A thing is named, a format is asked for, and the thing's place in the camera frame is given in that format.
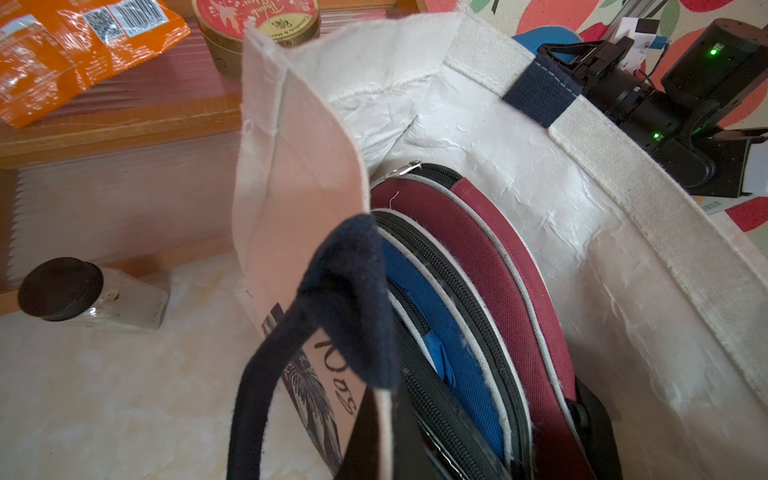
zipper pull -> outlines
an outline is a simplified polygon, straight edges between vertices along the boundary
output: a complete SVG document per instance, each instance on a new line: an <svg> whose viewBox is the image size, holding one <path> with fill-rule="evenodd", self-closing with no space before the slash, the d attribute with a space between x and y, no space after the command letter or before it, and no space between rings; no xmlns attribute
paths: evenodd
<svg viewBox="0 0 768 480"><path fill-rule="evenodd" d="M405 175L411 170L415 170L416 168L421 168L421 167L422 167L422 162L413 161L404 167L400 167L400 168L396 168L395 170L392 170L387 175L385 175L384 178L399 177L400 175Z"/></svg>

blue fabric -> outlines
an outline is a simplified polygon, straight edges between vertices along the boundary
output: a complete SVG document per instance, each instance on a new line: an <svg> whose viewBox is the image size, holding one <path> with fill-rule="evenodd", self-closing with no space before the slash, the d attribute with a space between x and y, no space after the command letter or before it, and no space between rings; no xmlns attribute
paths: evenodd
<svg viewBox="0 0 768 480"><path fill-rule="evenodd" d="M580 94L581 87L569 74L549 57L539 54L503 100L549 128Z"/></svg>
<svg viewBox="0 0 768 480"><path fill-rule="evenodd" d="M661 50L664 48L664 46L667 44L667 37L661 37L659 35L656 35L656 38L654 38L654 42L650 44L650 47L654 50Z"/></svg>
<svg viewBox="0 0 768 480"><path fill-rule="evenodd" d="M386 239L382 243L387 276L408 293L409 298L426 318L432 330L431 333L434 333L444 346L440 355L444 354L448 360L446 364L452 366L453 385L449 385L451 393L475 423L494 453L503 459L502 427L499 423L499 415L493 403L491 391L485 384L478 360L469 349L462 331L448 307L410 260ZM438 358L432 354L431 350L429 352L436 364Z"/></svg>
<svg viewBox="0 0 768 480"><path fill-rule="evenodd" d="M445 346L442 344L442 340L437 336L437 333L431 331L422 337L424 344L427 346L429 356L432 357L432 362L435 364L435 371L438 376L446 385L455 386L456 377L453 374L453 367L451 367L451 361L448 360L448 353L445 351Z"/></svg>

round tin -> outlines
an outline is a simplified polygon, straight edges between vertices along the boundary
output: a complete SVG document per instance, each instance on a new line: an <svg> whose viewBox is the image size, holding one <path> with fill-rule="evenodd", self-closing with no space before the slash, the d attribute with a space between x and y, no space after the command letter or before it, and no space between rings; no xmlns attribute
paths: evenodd
<svg viewBox="0 0 768 480"><path fill-rule="evenodd" d="M317 0L192 0L192 9L216 67L235 81L246 29L258 28L285 47L320 33Z"/></svg>

black jar lid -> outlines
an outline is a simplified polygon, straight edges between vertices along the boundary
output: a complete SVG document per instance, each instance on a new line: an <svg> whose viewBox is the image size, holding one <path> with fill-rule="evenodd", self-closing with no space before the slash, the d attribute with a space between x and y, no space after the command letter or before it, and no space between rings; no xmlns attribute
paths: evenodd
<svg viewBox="0 0 768 480"><path fill-rule="evenodd" d="M24 278L18 289L18 305L28 315L61 322L89 309L103 287L104 274L93 263L54 258Z"/></svg>

red bag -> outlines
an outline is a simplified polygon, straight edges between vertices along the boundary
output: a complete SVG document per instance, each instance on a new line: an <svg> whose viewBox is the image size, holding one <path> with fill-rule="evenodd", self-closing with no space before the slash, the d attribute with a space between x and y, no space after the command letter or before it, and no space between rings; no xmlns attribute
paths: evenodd
<svg viewBox="0 0 768 480"><path fill-rule="evenodd" d="M611 422L574 375L547 287L515 229L453 170L418 164L402 171L374 185L371 208L419 223L474 283L525 390L536 478L620 478Z"/></svg>

